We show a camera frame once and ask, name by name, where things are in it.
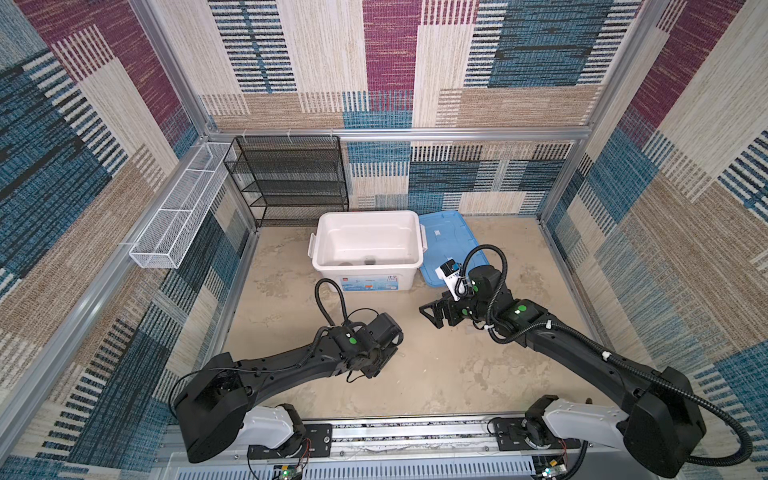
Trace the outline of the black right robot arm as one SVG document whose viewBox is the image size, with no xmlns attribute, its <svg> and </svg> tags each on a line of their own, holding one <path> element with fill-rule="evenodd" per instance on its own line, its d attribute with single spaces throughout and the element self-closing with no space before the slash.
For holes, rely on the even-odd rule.
<svg viewBox="0 0 768 480">
<path fill-rule="evenodd" d="M 731 414 L 696 395 L 689 379 L 667 367 L 658 371 L 619 355 L 565 324 L 545 307 L 515 297 L 506 285 L 508 269 L 469 266 L 471 260 L 449 259 L 435 273 L 447 290 L 420 307 L 435 327 L 472 321 L 497 344 L 517 343 L 565 366 L 610 398 L 622 417 L 610 419 L 581 404 L 567 410 L 555 395 L 543 396 L 526 413 L 529 440 L 547 429 L 559 438 L 574 438 L 624 449 L 648 471 L 675 477 L 686 463 L 731 467 L 750 459 L 752 437 Z M 736 452 L 702 457 L 694 451 L 707 433 L 704 411 L 725 423 L 737 436 Z"/>
</svg>

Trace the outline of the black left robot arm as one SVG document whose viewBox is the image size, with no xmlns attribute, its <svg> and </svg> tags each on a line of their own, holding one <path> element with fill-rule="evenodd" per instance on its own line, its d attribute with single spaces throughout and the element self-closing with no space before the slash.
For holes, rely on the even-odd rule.
<svg viewBox="0 0 768 480">
<path fill-rule="evenodd" d="M 387 313 L 368 323 L 329 320 L 313 340 L 276 355 L 236 361 L 229 353 L 212 357 L 182 376 L 169 393 L 169 410 L 178 421 L 187 459 L 213 459 L 231 447 L 254 447 L 291 457 L 308 444 L 294 406 L 264 406 L 264 401 L 304 383 L 344 373 L 376 377 L 404 339 Z"/>
</svg>

